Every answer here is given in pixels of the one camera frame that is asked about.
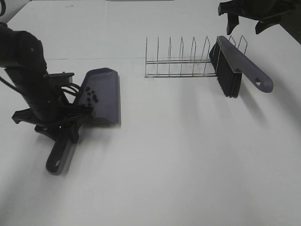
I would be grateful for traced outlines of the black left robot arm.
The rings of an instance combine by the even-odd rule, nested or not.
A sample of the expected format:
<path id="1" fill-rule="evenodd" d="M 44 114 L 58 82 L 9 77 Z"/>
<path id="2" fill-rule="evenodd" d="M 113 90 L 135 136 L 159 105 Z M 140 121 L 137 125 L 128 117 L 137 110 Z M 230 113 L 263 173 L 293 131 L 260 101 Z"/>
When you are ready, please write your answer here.
<path id="1" fill-rule="evenodd" d="M 49 74 L 42 42 L 27 31 L 14 31 L 0 24 L 0 66 L 11 79 L 1 82 L 21 94 L 29 108 L 16 111 L 12 120 L 34 124 L 35 130 L 57 140 L 60 134 L 72 143 L 79 128 L 93 116 L 93 108 L 70 103 L 66 94 L 81 97 L 84 89 L 72 82 L 73 73 Z"/>

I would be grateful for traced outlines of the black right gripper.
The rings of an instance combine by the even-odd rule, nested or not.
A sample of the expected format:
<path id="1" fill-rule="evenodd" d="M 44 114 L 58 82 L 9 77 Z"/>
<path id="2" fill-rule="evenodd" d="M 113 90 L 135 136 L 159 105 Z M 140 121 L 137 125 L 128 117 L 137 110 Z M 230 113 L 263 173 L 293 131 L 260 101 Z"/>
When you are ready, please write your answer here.
<path id="1" fill-rule="evenodd" d="M 255 33 L 279 24 L 282 20 L 293 23 L 301 21 L 301 2 L 299 0 L 230 0 L 221 2 L 218 14 L 227 14 L 227 35 L 231 35 L 239 25 L 239 16 L 258 21 Z"/>

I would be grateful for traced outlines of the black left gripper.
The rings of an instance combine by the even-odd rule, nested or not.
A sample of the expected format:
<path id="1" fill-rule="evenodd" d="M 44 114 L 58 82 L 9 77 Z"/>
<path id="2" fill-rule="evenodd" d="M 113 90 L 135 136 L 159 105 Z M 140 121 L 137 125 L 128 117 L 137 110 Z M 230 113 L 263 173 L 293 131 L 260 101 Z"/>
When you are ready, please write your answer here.
<path id="1" fill-rule="evenodd" d="M 79 129 L 87 121 L 95 118 L 95 109 L 85 104 L 63 102 L 46 103 L 45 106 L 32 105 L 28 109 L 16 111 L 12 119 L 16 124 L 34 124 L 35 131 L 56 141 L 60 134 L 66 135 L 73 144 L 79 139 Z"/>

